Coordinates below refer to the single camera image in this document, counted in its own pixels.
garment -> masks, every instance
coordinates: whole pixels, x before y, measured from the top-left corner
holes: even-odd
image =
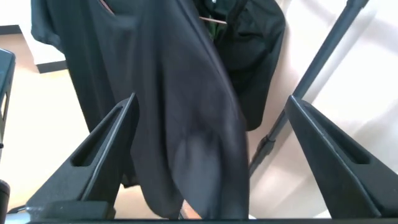
[[[201,16],[211,16],[228,24],[217,32],[214,43],[239,98],[246,130],[254,130],[262,123],[269,85],[282,47],[283,12],[275,0],[194,2]]]
[[[193,2],[35,1],[46,2],[81,105],[91,98],[91,110],[107,110],[136,93],[126,176],[148,206],[176,218],[185,199],[202,218],[247,218],[244,119]]]

black baseboard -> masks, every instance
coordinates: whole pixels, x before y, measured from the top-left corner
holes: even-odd
[[[7,34],[21,34],[21,28],[19,25],[7,25],[7,26],[0,26],[0,35],[7,35]]]
[[[56,72],[68,68],[66,61],[43,63],[36,66],[39,70],[39,73]]]

floor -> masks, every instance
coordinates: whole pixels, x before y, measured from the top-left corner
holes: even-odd
[[[26,203],[88,130],[67,70],[39,74],[22,34],[0,35],[0,48],[17,59],[0,160],[12,208]],[[121,189],[115,209],[117,218],[158,218],[139,187]]]

beige floor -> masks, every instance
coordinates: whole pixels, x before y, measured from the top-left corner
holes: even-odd
[[[0,35],[0,48],[17,58],[0,161],[12,208],[29,199],[88,130],[66,70],[39,74],[22,35]],[[139,187],[120,190],[115,208],[118,218],[157,218]]]

hanging garment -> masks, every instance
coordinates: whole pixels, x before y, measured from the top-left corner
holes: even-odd
[[[185,199],[202,218],[247,218],[243,117],[193,3],[35,1],[45,1],[80,104],[92,98],[95,110],[136,93],[134,167],[126,170],[148,206],[176,218]]]
[[[246,130],[262,123],[271,78],[285,31],[285,18],[275,0],[194,0],[203,17],[217,25],[214,43],[227,69],[246,118]],[[208,29],[214,24],[207,23]]]

